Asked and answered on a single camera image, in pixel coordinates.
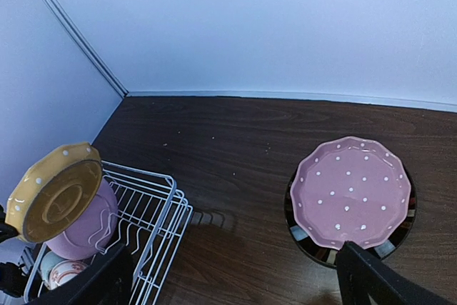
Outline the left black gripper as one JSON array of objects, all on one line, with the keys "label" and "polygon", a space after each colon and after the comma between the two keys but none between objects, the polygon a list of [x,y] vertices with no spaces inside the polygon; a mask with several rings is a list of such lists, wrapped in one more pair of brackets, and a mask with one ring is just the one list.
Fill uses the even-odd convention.
[{"label": "left black gripper", "polygon": [[[1,242],[14,238],[18,231],[6,223],[6,214],[1,206]],[[1,262],[1,291],[8,296],[20,298],[24,295],[28,277],[23,272],[24,264]]]}]

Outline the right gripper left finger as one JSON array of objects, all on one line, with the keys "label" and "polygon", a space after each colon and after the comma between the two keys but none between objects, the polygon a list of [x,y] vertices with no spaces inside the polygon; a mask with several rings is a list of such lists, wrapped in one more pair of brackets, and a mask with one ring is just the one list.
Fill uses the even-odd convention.
[{"label": "right gripper left finger", "polygon": [[133,259],[125,244],[106,254],[64,285],[30,301],[30,304],[128,304],[133,284]]}]

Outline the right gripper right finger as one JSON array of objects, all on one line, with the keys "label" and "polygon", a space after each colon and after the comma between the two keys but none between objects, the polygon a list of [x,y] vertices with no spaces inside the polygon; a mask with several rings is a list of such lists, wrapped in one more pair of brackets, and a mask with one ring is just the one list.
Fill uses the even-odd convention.
[{"label": "right gripper right finger", "polygon": [[451,303],[402,277],[352,241],[337,253],[336,271],[343,304]]}]

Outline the mauve dotted plate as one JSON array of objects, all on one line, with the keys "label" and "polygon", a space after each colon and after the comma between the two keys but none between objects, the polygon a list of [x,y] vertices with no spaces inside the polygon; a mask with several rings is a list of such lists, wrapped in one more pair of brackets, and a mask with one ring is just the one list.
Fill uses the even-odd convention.
[{"label": "mauve dotted plate", "polygon": [[298,164],[290,188],[293,217],[322,247],[384,244],[408,214],[412,183],[381,143],[347,136],[327,141]]}]

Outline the yellow dotted plate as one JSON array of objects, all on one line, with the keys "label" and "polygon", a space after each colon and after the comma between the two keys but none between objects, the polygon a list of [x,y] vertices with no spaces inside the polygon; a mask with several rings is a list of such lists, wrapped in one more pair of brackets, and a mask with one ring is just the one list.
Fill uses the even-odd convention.
[{"label": "yellow dotted plate", "polygon": [[1,208],[1,241],[39,244],[70,227],[95,197],[103,176],[90,143],[60,146],[32,165]]}]

